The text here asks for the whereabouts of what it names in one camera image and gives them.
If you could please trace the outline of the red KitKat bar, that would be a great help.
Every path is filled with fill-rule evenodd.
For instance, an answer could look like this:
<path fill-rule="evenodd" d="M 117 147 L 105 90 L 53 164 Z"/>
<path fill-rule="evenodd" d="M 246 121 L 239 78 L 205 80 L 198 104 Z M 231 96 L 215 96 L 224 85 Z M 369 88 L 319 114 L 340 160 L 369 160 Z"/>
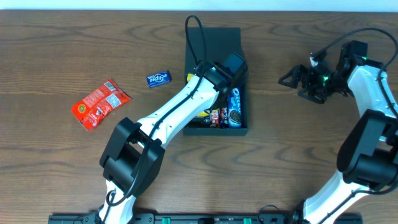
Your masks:
<path fill-rule="evenodd" d="M 220 126 L 219 110 L 213 110 L 210 114 L 210 118 L 211 118 L 210 127 L 218 128 Z"/>

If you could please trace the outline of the yellow snack packet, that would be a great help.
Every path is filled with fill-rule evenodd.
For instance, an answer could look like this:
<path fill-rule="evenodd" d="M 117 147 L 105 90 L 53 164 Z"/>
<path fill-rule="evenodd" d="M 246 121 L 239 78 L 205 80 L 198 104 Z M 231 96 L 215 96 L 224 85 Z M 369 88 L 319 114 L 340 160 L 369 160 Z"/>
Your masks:
<path fill-rule="evenodd" d="M 194 76 L 193 73 L 188 73 L 188 75 L 187 75 L 187 82 L 189 82 L 193 76 Z M 216 110 L 212 110 L 210 113 L 209 113 L 209 112 L 206 112 L 206 111 L 202 111 L 202 112 L 198 113 L 198 114 L 196 115 L 196 117 L 201 117 L 201 118 L 202 118 L 202 117 L 208 116 L 208 115 L 210 115 L 211 113 L 215 113 L 215 112 L 216 112 Z"/>

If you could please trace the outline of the blue Eclipse mint box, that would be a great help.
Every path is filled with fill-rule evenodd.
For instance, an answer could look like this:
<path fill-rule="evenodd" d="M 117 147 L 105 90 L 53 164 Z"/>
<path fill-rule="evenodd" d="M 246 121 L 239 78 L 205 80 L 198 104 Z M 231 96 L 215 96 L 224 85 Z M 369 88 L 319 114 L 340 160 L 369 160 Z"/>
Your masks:
<path fill-rule="evenodd" d="M 147 84 L 149 88 L 153 88 L 159 85 L 163 85 L 172 81 L 172 77 L 170 76 L 170 72 L 168 70 L 158 72 L 153 75 L 149 75 L 146 77 Z"/>

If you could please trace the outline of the blue Oreo cookie pack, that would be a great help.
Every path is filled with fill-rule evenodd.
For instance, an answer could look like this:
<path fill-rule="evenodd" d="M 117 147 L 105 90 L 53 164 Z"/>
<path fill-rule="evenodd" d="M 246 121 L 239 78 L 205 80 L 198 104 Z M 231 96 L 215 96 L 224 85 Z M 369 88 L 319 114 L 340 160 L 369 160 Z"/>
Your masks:
<path fill-rule="evenodd" d="M 242 128 L 241 92 L 233 88 L 228 95 L 228 124 L 230 128 Z"/>

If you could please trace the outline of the red snack packet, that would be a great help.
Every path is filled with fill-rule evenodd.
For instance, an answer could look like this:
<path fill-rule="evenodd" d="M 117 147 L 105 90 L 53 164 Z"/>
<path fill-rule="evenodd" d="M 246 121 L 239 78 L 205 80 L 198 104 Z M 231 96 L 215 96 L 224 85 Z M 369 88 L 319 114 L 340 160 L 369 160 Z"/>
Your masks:
<path fill-rule="evenodd" d="M 86 130 L 91 130 L 97 127 L 110 112 L 130 100 L 131 97 L 120 89 L 114 80 L 107 80 L 84 99 L 75 103 L 71 112 Z"/>

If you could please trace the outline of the blue Dairy Milk bar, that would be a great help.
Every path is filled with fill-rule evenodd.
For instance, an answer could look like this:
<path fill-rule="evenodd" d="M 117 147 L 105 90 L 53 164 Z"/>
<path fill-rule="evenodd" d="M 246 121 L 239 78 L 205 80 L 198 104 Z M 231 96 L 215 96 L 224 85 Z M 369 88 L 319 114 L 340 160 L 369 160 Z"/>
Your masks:
<path fill-rule="evenodd" d="M 220 128 L 228 128 L 229 127 L 227 107 L 219 109 L 219 125 L 220 125 Z"/>

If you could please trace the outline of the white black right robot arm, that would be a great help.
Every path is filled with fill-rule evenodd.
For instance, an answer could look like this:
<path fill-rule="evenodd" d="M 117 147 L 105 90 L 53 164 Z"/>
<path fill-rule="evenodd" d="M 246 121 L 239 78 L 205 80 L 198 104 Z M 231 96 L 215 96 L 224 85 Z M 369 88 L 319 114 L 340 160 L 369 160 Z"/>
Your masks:
<path fill-rule="evenodd" d="M 334 223 L 355 202 L 397 188 L 397 104 L 382 62 L 367 57 L 368 45 L 343 44 L 335 70 L 325 62 L 326 50 L 310 57 L 311 66 L 297 65 L 279 78 L 298 95 L 323 104 L 334 93 L 355 98 L 360 119 L 337 157 L 337 170 L 312 197 L 295 209 L 289 223 Z"/>

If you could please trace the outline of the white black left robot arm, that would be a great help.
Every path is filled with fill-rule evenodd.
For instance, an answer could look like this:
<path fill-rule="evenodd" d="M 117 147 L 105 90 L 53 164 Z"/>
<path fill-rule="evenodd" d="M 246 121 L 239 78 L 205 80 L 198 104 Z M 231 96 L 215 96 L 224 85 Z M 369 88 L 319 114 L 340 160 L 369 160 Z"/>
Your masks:
<path fill-rule="evenodd" d="M 201 63 L 184 88 L 165 105 L 137 122 L 122 119 L 99 160 L 107 194 L 98 223 L 129 223 L 136 198 L 153 183 L 169 142 L 198 113 L 224 102 L 239 77 L 227 63 Z"/>

